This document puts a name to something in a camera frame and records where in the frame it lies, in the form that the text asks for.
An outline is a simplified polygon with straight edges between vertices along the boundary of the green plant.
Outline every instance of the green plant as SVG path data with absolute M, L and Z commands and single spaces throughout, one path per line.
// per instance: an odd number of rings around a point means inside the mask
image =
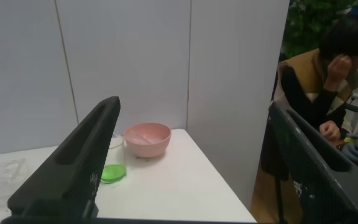
M 290 0 L 282 52 L 288 57 L 318 47 L 320 38 L 358 0 Z

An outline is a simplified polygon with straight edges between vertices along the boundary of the white table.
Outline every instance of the white table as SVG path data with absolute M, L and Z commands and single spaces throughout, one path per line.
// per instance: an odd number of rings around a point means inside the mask
M 0 162 L 25 158 L 31 172 L 56 149 L 0 154 Z M 255 222 L 186 131 L 172 131 L 164 156 L 136 159 L 127 152 L 127 177 L 101 184 L 98 217 Z M 0 208 L 0 220 L 10 215 Z

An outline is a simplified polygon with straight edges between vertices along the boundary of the brown vest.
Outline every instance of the brown vest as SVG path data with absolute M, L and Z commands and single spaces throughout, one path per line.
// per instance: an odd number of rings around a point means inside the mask
M 286 61 L 280 62 L 277 67 L 278 82 L 274 94 L 274 101 L 283 101 L 288 104 L 287 98 L 281 88 L 281 71 L 284 66 L 290 66 L 294 69 L 295 75 L 303 89 L 305 95 L 313 101 L 323 89 L 327 77 L 327 66 L 319 56 L 319 49 L 297 55 Z M 348 74 L 337 89 L 338 95 L 335 97 L 328 114 L 341 106 L 352 95 L 353 90 L 358 87 L 358 73 Z

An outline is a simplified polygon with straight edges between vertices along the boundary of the pink bowl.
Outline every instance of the pink bowl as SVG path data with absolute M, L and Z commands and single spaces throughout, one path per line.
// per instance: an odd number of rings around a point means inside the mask
M 124 131 L 128 148 L 139 157 L 163 154 L 171 139 L 171 129 L 160 123 L 139 123 Z

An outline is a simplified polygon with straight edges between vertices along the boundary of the person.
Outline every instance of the person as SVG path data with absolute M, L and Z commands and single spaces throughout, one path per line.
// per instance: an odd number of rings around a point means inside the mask
M 288 103 L 329 141 L 351 132 L 345 105 L 358 87 L 358 15 L 337 21 L 319 48 L 280 62 L 274 101 Z

